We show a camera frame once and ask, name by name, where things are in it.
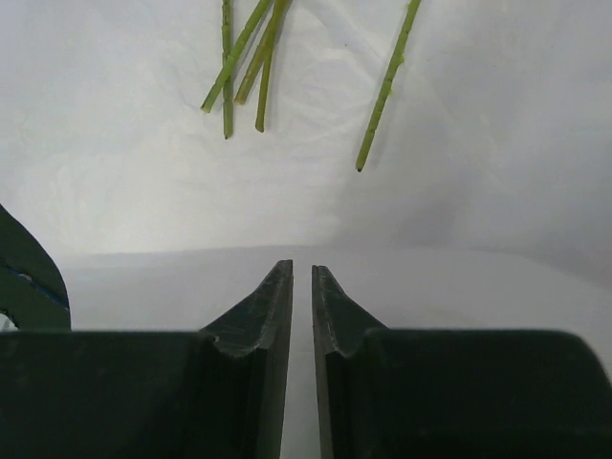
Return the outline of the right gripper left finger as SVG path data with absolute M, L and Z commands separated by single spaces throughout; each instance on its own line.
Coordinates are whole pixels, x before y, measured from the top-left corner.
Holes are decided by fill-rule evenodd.
M 293 262 L 203 329 L 200 458 L 278 458 L 293 312 Z

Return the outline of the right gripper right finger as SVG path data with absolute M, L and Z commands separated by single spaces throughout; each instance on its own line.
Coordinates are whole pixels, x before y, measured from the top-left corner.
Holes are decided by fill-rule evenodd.
M 312 318 L 320 456 L 352 458 L 350 366 L 366 332 L 383 324 L 342 289 L 328 267 L 318 265 L 312 267 Z

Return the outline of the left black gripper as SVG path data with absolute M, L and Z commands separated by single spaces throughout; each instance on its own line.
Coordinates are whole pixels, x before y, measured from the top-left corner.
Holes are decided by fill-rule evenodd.
M 66 285 L 56 263 L 5 208 L 1 209 L 1 315 L 21 332 L 72 329 Z

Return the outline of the white wrapping paper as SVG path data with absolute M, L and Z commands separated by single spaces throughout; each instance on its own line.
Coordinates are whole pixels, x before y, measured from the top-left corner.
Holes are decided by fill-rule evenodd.
M 611 5 L 425 1 L 367 164 L 403 1 L 295 1 L 232 137 L 201 103 L 217 1 L 5 1 L 1 203 L 77 329 L 190 329 L 280 259 L 285 458 L 319 455 L 311 269 L 392 327 L 548 328 L 611 362 Z

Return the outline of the pink artificial flower bunch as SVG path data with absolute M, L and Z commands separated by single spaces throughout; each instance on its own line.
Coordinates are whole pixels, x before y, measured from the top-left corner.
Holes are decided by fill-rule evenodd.
M 265 131 L 274 49 L 276 41 L 281 35 L 284 16 L 289 6 L 290 3 L 288 1 L 259 1 L 253 8 L 243 30 L 237 37 L 234 37 L 232 35 L 232 4 L 230 1 L 222 3 L 221 34 L 223 65 L 202 102 L 201 110 L 209 113 L 218 98 L 223 100 L 223 135 L 226 140 L 233 135 L 234 105 L 243 104 L 247 101 L 256 77 L 261 77 L 261 82 L 258 93 L 255 129 L 260 133 Z M 358 172 L 363 171 L 366 165 L 382 119 L 384 107 L 392 93 L 393 80 L 400 66 L 404 63 L 404 51 L 420 6 L 421 2 L 419 0 L 413 0 L 407 4 L 402 26 L 382 78 L 369 121 L 364 130 L 355 164 Z M 246 50 L 251 36 L 262 21 L 267 22 L 264 32 L 255 48 L 239 87 L 234 88 L 234 72 L 239 67 L 241 55 Z

